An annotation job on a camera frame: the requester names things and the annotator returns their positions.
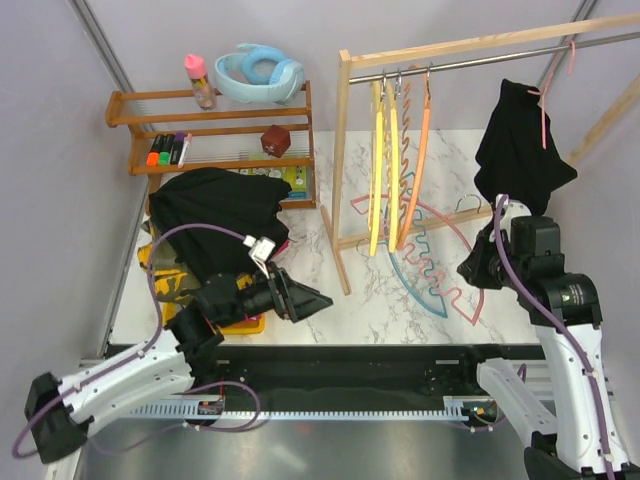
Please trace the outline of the camouflage yellow trousers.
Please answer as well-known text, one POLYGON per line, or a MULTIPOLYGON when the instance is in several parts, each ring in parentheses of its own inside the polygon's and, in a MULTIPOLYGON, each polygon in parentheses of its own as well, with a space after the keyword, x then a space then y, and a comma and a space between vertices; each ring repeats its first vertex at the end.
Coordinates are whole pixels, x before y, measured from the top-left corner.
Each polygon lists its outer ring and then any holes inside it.
MULTIPOLYGON (((160 233, 150 219, 142 223, 141 230, 150 234, 152 238, 149 243, 137 250, 139 266, 146 271, 153 241, 160 236, 160 233)), ((187 305, 191 301, 192 294, 201 288, 201 282, 187 264, 178 259, 178 254, 167 240, 155 250, 153 266, 155 293, 160 302, 187 305)))

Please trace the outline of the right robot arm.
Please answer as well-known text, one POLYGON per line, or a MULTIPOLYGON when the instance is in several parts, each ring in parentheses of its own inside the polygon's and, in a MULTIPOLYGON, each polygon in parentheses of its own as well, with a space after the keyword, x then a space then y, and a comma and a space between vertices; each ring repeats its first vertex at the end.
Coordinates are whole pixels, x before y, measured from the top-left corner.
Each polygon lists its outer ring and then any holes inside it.
POLYGON ((513 290, 543 350, 553 411, 504 358, 472 359, 457 371, 465 391, 496 401, 523 444, 528 477, 638 478, 611 411, 597 289, 588 276, 566 272, 559 225, 500 194, 457 271, 478 289, 513 290))

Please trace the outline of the blue hanger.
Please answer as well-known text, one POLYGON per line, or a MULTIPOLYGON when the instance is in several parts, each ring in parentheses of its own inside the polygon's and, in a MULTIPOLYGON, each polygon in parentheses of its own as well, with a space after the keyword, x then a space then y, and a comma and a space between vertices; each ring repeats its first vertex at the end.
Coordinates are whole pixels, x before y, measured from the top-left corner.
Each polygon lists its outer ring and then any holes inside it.
POLYGON ((426 210, 417 206, 411 220, 411 227, 417 231, 410 234, 404 244, 396 244, 396 249, 390 251, 388 221, 390 214, 386 204, 386 194, 382 195, 379 214, 380 226, 378 233, 378 249, 388 256, 393 272, 405 288, 406 292, 429 314, 439 318, 448 318, 450 307, 446 306, 445 297, 436 286, 433 274, 439 273, 438 265, 433 262, 431 247, 427 240, 427 229, 421 224, 426 220, 426 210))

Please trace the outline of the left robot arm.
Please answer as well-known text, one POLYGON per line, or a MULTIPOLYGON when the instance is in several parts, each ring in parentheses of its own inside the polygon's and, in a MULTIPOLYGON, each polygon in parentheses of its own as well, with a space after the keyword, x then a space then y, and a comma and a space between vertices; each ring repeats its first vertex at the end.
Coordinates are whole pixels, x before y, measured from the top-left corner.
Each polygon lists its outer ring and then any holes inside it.
POLYGON ((75 374, 46 372, 32 381, 25 417, 35 455, 43 464, 57 462, 137 407, 191 388, 211 392, 224 328, 268 311, 296 323, 332 304, 275 264, 244 288, 231 274, 210 277, 149 339, 75 374))

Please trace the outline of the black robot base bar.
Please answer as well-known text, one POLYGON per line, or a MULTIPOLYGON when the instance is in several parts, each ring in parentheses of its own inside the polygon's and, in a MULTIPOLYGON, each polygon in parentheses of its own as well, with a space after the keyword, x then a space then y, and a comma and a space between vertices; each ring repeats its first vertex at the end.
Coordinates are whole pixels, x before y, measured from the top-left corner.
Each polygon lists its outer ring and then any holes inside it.
POLYGON ((526 345, 221 345, 199 385, 226 381, 230 410, 253 409, 253 389, 264 412, 384 412, 435 410, 444 399, 481 397, 477 365, 504 358, 527 367, 526 385, 543 402, 553 399, 541 347, 526 345))

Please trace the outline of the yellow hanger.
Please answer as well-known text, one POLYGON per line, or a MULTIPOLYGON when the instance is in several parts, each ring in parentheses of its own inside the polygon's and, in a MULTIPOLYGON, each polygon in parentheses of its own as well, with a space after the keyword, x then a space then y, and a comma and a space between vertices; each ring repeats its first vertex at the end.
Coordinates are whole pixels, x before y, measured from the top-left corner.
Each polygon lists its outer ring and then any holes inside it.
POLYGON ((374 256, 377 252, 377 245, 380 235, 380 215, 382 200, 382 179, 384 166, 385 147, 385 113, 384 97, 386 93, 386 78, 372 83, 372 106, 373 106, 373 139, 372 139, 372 169, 369 202, 369 227, 370 244, 369 255, 374 256))
POLYGON ((389 243, 388 250, 396 251, 400 220, 400 135, 398 97, 401 95, 401 77, 388 88, 389 132, 390 132, 390 169, 389 169, 389 243))

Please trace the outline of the orange hanger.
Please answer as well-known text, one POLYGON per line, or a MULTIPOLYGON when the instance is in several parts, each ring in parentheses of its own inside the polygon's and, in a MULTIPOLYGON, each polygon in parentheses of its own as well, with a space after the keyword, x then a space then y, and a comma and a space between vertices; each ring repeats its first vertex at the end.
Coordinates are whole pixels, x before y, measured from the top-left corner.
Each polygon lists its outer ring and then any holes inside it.
POLYGON ((411 65, 410 69, 415 70, 423 68, 423 102, 422 102, 422 120, 420 129, 420 139, 418 145, 418 154, 415 161, 415 168, 410 170, 410 160, 408 157, 408 149, 410 146, 410 138, 408 135, 410 127, 410 107, 411 107, 411 83, 407 82, 403 90, 402 100, 402 116, 401 116, 401 181, 400 181, 400 198, 402 204, 400 206, 401 229, 397 236, 397 248, 402 249, 409 235, 413 215, 417 207, 419 191, 422 184, 424 174, 424 165, 426 162, 430 120, 431 120, 431 91, 430 91, 430 73, 431 66, 411 65))

